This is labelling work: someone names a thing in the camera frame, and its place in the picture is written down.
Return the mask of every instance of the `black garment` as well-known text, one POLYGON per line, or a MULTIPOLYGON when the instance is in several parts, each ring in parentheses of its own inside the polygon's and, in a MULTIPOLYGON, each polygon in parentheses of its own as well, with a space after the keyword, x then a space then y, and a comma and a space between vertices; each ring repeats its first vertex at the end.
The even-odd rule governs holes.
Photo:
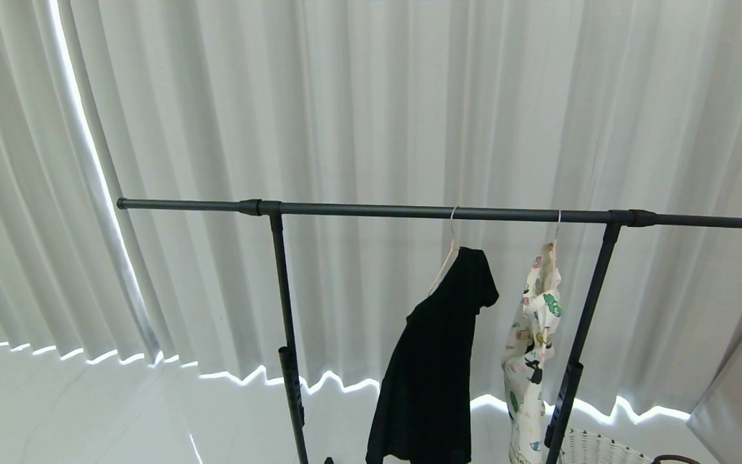
POLYGON ((482 250, 462 247, 442 283, 406 318, 380 387, 368 464, 471 462, 468 381, 474 323, 497 302, 482 250))

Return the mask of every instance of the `clothing rack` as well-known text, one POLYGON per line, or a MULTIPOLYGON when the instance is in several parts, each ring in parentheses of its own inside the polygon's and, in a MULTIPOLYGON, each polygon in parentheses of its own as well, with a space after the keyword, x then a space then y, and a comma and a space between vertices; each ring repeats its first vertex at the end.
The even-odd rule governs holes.
MULTIPOLYGON (((280 349, 280 365, 285 380, 285 394, 294 440, 301 464, 309 464, 305 447, 303 426, 305 414, 301 402, 300 371, 297 364, 297 345, 294 338, 294 320, 291 315, 291 297, 288 283, 288 266, 285 261, 285 239, 283 238, 282 215, 337 215, 338 217, 403 217, 454 220, 518 220, 532 222, 575 222, 606 224, 603 244, 595 264, 595 271, 586 294, 580 323, 577 326, 574 344, 566 364, 566 373, 557 394, 554 415, 546 430, 545 444, 549 449, 547 464, 556 464, 563 437, 566 434, 571 408, 574 405, 577 387, 583 373, 580 355, 586 335, 589 334, 592 316, 595 313, 600 289, 609 270, 614 245, 622 227, 647 226, 695 226, 742 229, 742 218, 701 217, 700 215, 663 215, 642 209, 611 209, 610 211, 568 211, 563 209, 504 209, 504 208, 449 208, 448 206, 382 206, 347 205, 335 203, 285 203, 277 200, 243 200, 242 202, 192 202, 191 200, 116 200, 120 209, 177 209, 178 211, 230 211, 246 215, 267 215, 271 218, 271 234, 274 237, 276 273, 280 283, 282 319, 285 324, 285 347, 280 349)), ((332 458, 326 464, 333 464, 332 458)))

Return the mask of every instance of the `white tile floor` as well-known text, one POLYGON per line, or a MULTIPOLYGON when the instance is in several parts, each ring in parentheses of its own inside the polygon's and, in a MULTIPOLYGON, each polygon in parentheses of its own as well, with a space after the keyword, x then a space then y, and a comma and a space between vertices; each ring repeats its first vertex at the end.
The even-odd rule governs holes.
MULTIPOLYGON (((361 463, 377 391, 342 393, 326 380, 303 395, 309 458, 361 463)), ((647 454, 677 452, 716 461, 671 418, 633 425, 619 408, 613 426, 575 411, 571 425, 609 434, 647 454)), ((484 405, 471 419, 474 462, 507 462, 508 417, 484 405)), ((0 347, 0 464, 296 462, 282 385, 198 379, 178 362, 97 365, 82 355, 33 356, 0 347)))

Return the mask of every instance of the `brown basket handle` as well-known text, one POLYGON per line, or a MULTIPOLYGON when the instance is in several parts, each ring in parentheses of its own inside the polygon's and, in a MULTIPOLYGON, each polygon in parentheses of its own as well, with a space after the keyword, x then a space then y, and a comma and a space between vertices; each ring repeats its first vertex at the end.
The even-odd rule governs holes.
POLYGON ((676 454, 662 454, 657 456, 654 461, 651 461, 651 464, 660 464, 663 461, 679 461, 686 462, 686 464, 700 464, 700 462, 697 462, 692 458, 686 458, 686 456, 678 456, 676 454))

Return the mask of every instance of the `vertical pole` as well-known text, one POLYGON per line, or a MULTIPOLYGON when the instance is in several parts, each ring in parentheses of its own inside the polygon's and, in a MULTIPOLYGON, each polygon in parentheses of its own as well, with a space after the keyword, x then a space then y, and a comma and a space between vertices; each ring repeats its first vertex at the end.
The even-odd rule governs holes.
POLYGON ((280 282, 280 303, 282 304, 282 321, 285 326, 285 347, 280 349, 280 366, 282 367, 285 395, 288 397, 288 410, 291 414, 291 425, 294 427, 294 441, 297 443, 297 455, 300 464, 309 464, 309 455, 305 448, 303 424, 305 416, 300 393, 300 370, 297 364, 297 343, 294 340, 294 317, 291 315, 291 292, 288 283, 288 264, 285 261, 285 239, 282 235, 282 215, 279 211, 270 214, 271 235, 274 236, 274 255, 276 255, 276 275, 280 282))
POLYGON ((557 403, 554 408, 554 415, 551 417, 551 423, 546 430, 545 444, 548 447, 548 459, 546 464, 557 464, 560 455, 560 448, 563 444, 563 437, 566 435, 571 408, 574 406, 577 387, 580 385, 580 376, 583 373, 583 365, 580 363, 580 355, 583 353, 586 336, 589 334, 591 318, 595 315, 600 289, 603 287, 606 271, 609 270, 609 262, 612 259, 614 244, 618 241, 620 235, 620 223, 606 224, 606 232, 603 234, 603 245, 600 247, 600 254, 597 256, 595 264, 595 273, 591 277, 589 292, 585 297, 583 305, 583 314, 580 315, 580 323, 577 325, 574 344, 571 346, 571 354, 566 365, 566 373, 563 376, 563 382, 560 384, 560 393, 557 394, 557 403))

